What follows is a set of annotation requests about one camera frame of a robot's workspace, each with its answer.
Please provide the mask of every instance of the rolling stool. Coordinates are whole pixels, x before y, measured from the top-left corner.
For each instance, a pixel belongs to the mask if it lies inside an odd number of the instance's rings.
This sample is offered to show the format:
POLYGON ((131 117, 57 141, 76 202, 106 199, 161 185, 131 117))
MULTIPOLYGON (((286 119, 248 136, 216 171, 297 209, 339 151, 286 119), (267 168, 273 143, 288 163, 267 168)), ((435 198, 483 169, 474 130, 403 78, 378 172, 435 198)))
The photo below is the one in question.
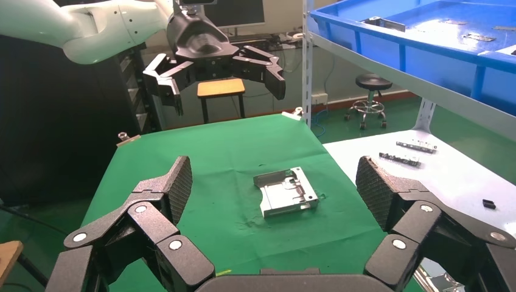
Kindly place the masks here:
POLYGON ((344 116, 344 120, 349 120, 352 110, 357 110, 358 113, 363 113, 362 122, 360 122, 360 129, 365 130, 366 128, 366 116, 368 114, 378 114, 378 118, 382 118, 382 124, 380 125, 382 128, 387 127, 387 120, 385 118, 385 113, 383 110, 385 107, 373 100, 374 92, 378 91, 378 96, 381 98, 382 94, 380 90, 386 90, 391 88, 392 82, 389 82, 376 74, 362 74, 359 75, 355 79, 355 83, 358 87, 369 90, 368 99, 367 100, 357 100, 353 103, 353 106, 349 108, 347 114, 344 116))

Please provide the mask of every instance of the wooden board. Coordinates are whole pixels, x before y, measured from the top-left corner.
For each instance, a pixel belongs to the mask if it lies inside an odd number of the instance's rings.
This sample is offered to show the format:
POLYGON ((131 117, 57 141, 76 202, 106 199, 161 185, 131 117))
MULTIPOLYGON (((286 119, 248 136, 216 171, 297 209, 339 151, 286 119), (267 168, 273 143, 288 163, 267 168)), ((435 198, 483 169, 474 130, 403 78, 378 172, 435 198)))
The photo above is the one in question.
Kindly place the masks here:
POLYGON ((245 93, 242 79, 229 79, 199 83, 197 96, 199 98, 223 97, 245 93))
POLYGON ((23 243, 19 241, 6 242, 0 245, 0 287, 13 269, 22 249, 23 243))

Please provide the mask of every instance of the metal bracket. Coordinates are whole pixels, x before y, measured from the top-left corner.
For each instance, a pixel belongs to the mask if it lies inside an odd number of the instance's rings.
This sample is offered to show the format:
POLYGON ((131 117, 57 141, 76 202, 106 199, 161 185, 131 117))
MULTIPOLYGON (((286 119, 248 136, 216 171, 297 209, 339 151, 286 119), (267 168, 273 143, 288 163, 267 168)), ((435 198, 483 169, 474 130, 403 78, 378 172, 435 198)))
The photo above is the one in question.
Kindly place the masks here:
POLYGON ((394 29, 400 32, 405 32, 405 25, 402 23, 397 23, 394 21, 390 21, 388 19, 383 19, 379 16, 373 16, 368 19, 364 19, 361 23, 371 24, 373 26, 385 27, 386 29, 394 29))
POLYGON ((260 204, 264 218, 317 207, 319 199, 300 167, 254 177, 262 191, 260 204))

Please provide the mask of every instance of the small black object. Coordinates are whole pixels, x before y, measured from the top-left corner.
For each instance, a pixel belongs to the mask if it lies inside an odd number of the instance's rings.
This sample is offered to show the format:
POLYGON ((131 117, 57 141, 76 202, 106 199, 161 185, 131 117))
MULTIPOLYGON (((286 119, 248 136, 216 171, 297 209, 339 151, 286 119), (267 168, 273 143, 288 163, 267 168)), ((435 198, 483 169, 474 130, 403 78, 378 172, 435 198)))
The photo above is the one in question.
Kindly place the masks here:
POLYGON ((484 204, 484 207, 486 207, 486 208, 493 209, 493 210, 497 208, 497 205, 495 205, 495 202, 493 202, 493 201, 483 199, 482 203, 484 204))
POLYGON ((358 87, 370 91, 386 90, 391 88, 392 82, 387 81, 376 74, 362 74, 355 79, 358 87))

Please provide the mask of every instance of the computer monitor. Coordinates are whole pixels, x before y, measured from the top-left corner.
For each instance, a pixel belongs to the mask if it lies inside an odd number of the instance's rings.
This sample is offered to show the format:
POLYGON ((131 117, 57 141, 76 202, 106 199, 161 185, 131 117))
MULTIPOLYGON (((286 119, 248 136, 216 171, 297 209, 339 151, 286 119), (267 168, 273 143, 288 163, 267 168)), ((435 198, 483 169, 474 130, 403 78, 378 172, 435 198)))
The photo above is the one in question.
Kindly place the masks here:
POLYGON ((217 0, 204 6, 204 15, 219 29, 265 24, 263 0, 217 0))

